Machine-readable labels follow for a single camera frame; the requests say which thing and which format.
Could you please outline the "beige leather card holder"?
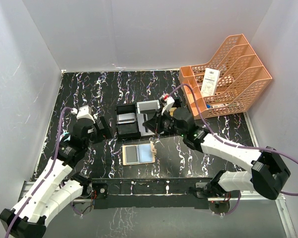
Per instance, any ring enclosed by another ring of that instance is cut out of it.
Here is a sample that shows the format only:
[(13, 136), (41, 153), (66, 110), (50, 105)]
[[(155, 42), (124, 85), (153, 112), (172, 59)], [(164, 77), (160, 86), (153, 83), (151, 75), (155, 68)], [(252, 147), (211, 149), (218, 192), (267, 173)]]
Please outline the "beige leather card holder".
[(123, 145), (123, 165), (150, 164), (155, 162), (156, 149), (153, 143)]

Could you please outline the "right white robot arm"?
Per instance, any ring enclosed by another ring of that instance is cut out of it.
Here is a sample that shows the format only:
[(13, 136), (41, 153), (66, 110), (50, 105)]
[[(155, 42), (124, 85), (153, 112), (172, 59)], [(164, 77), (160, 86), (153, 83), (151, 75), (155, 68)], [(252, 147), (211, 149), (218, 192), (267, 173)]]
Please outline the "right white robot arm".
[(203, 187), (191, 187), (195, 195), (221, 196), (231, 191), (256, 191), (275, 200), (291, 172), (280, 155), (272, 148), (244, 148), (239, 143), (211, 134), (195, 123), (186, 108), (177, 108), (173, 114), (157, 110), (143, 126), (155, 134), (167, 133), (182, 136), (183, 143), (192, 150), (210, 154), (238, 165), (241, 172), (219, 171)]

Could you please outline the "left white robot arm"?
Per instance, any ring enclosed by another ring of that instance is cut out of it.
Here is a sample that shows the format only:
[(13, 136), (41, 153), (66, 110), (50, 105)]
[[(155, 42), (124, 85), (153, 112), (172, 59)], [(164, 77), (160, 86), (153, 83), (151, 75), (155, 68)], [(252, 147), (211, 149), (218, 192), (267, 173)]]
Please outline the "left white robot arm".
[(41, 238), (51, 220), (74, 199), (87, 194), (91, 179), (76, 173), (62, 182), (85, 157), (89, 147), (113, 137), (105, 117), (79, 118), (72, 132), (59, 138), (53, 159), (22, 199), (3, 209), (0, 221), (6, 237)]

